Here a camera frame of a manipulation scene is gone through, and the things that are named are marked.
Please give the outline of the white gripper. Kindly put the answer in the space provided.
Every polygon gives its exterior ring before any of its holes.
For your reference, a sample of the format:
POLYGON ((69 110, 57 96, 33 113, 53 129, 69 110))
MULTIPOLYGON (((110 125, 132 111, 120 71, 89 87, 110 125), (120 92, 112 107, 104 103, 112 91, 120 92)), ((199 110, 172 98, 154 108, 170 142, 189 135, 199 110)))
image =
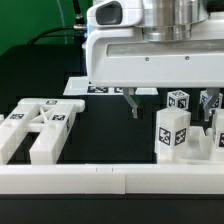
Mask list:
POLYGON ((224 87, 224 24, 199 23, 190 39, 165 43, 147 42, 135 28, 95 30, 87 40, 86 67, 93 85, 124 87, 138 118, 132 87, 224 87))

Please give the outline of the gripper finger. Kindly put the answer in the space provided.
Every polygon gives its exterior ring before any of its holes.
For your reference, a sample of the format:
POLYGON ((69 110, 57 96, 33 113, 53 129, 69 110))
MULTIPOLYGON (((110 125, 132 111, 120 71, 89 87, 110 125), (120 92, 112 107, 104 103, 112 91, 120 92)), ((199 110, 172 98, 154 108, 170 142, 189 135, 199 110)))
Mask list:
POLYGON ((216 100, 219 98, 220 89, 219 88, 207 88, 205 90, 205 100, 203 102, 203 110, 204 110, 204 120, 206 122, 209 121, 210 110, 216 100))

